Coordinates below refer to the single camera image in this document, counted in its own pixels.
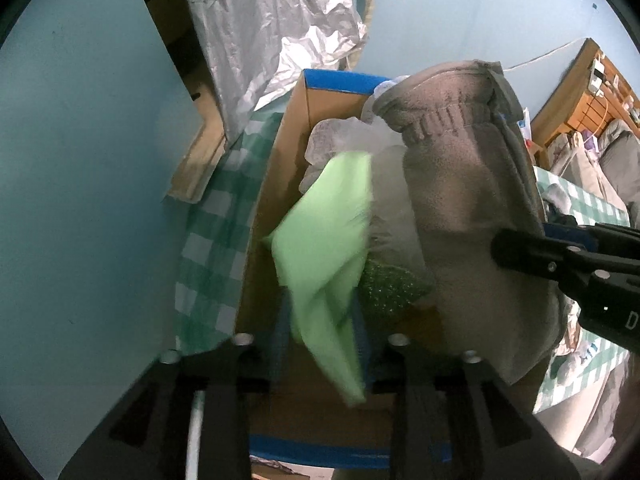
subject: blue wall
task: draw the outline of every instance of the blue wall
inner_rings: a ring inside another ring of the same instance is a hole
[[[374,0],[370,40],[356,69],[394,77],[462,59],[507,68],[588,37],[640,91],[640,54],[605,0]],[[508,73],[532,116],[579,49],[580,42]]]
[[[33,0],[0,49],[0,414],[46,479],[172,335],[199,127],[142,0]]]

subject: white and green checkered cloth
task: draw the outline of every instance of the white and green checkered cloth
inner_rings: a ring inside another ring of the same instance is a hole
[[[571,182],[560,178],[541,168],[534,168],[538,189],[543,192],[551,184],[559,184],[571,197],[571,212],[580,225],[594,225],[596,222],[616,224],[622,226],[629,225],[629,217],[626,211],[615,208],[611,204],[604,202],[591,193],[587,193],[581,187],[575,186]],[[546,370],[545,380],[540,386],[538,397],[533,412],[541,412],[558,402],[574,396],[581,392],[590,384],[597,382],[600,378],[619,365],[628,357],[629,352],[611,341],[603,339],[594,333],[582,330],[582,337],[587,341],[596,342],[600,349],[593,358],[593,361],[583,370],[576,380],[568,386],[558,385],[556,375],[558,368],[566,359],[566,356],[551,359]]]
[[[234,332],[255,205],[281,113],[255,112],[187,221],[175,285],[176,347],[209,351]]]

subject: light green fabric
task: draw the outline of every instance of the light green fabric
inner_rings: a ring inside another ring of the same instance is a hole
[[[367,257],[370,155],[336,155],[271,234],[278,281],[292,303],[292,336],[345,402],[364,400],[351,297]]]

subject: green glitter fabric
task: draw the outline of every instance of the green glitter fabric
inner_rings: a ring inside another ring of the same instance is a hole
[[[358,284],[358,298],[365,317],[396,318],[411,303],[431,291],[412,273],[367,258]]]

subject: screw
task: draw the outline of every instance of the screw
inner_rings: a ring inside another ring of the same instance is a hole
[[[593,273],[596,276],[598,276],[601,280],[608,280],[611,277],[611,275],[606,270],[602,270],[602,269],[594,270]]]
[[[462,360],[465,363],[468,363],[470,365],[473,365],[482,361],[482,359],[478,356],[475,350],[467,350],[466,352],[464,352],[462,354]]]
[[[407,346],[411,342],[404,334],[392,334],[387,340],[391,346]]]
[[[166,350],[160,354],[158,359],[163,365],[175,365],[182,359],[180,352],[177,350]]]
[[[234,345],[249,346],[254,342],[254,336],[251,334],[238,333],[234,336]]]

